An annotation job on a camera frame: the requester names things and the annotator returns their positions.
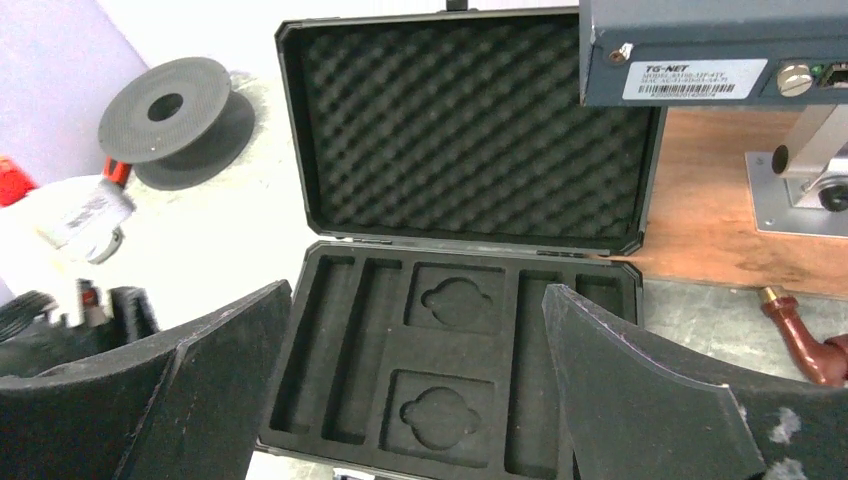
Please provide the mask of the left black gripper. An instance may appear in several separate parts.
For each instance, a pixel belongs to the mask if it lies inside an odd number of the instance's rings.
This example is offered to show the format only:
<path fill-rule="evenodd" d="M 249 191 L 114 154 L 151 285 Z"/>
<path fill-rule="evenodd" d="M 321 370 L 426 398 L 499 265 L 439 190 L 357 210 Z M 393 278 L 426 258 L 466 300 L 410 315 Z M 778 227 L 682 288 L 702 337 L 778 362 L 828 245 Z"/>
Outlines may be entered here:
<path fill-rule="evenodd" d="M 128 345 L 159 332 L 146 291 L 109 291 L 112 315 L 99 324 L 53 323 L 54 298 L 27 292 L 1 307 L 1 375 L 31 378 L 66 363 Z"/>

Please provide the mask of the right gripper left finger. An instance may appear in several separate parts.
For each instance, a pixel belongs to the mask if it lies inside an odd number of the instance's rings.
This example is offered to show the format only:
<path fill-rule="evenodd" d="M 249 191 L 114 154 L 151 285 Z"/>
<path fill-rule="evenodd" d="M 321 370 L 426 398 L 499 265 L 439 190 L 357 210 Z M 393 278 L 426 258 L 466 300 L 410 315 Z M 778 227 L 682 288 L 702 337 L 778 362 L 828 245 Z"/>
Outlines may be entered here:
<path fill-rule="evenodd" d="M 1 375 L 5 479 L 242 479 L 281 350 L 277 281 L 31 378 Z"/>

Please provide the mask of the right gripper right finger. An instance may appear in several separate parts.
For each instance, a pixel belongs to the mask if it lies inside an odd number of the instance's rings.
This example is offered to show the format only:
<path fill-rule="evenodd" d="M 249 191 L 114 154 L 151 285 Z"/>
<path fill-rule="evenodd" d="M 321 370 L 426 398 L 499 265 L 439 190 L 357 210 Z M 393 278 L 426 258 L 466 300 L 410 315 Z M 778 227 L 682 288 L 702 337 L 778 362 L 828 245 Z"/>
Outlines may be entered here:
<path fill-rule="evenodd" d="M 843 479 L 847 391 L 739 367 L 552 284 L 560 422 L 585 479 Z"/>

